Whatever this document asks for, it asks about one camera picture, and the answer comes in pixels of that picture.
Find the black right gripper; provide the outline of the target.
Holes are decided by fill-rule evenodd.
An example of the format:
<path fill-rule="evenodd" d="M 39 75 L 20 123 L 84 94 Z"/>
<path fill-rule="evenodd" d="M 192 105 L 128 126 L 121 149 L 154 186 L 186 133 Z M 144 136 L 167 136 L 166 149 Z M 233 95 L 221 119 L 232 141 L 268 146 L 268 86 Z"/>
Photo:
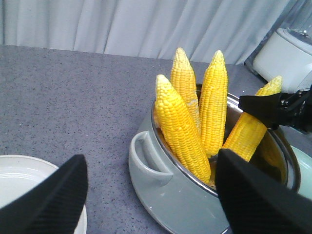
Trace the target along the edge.
<path fill-rule="evenodd" d="M 268 96 L 240 96 L 238 107 L 267 128 L 291 126 L 300 132 L 312 131 L 312 87 L 307 91 Z"/>

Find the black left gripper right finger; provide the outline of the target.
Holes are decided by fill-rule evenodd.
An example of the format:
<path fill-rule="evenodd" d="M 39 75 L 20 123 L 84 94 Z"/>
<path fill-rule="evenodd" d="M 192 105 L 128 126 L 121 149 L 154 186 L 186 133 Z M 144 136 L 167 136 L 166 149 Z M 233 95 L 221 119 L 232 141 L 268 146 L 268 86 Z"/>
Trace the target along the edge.
<path fill-rule="evenodd" d="M 235 234 L 310 234 L 312 201 L 229 149 L 218 153 L 215 184 Z"/>

